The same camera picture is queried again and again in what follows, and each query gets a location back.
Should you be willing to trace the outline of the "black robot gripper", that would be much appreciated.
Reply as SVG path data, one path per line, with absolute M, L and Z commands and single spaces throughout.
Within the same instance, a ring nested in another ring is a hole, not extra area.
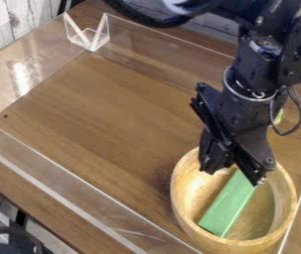
M 267 132 L 287 102 L 287 91 L 275 90 L 257 98 L 235 81 L 233 70 L 224 74 L 224 90 L 200 82 L 192 107 L 204 122 L 200 141 L 200 171 L 213 175 L 237 165 L 252 185 L 267 181 L 276 160 Z

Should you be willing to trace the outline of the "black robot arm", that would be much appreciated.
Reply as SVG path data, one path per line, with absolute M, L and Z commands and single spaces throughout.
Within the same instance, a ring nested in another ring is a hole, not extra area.
M 213 13 L 239 23 L 239 45 L 227 68 L 224 88 L 200 82 L 192 107 L 205 128 L 200 143 L 201 171 L 215 174 L 239 166 L 249 182 L 264 183 L 276 169 L 267 131 L 280 136 L 275 123 L 288 101 L 301 117 L 301 0 L 162 0 L 173 12 L 156 18 L 125 0 L 104 0 L 133 21 L 156 28 L 173 28 Z

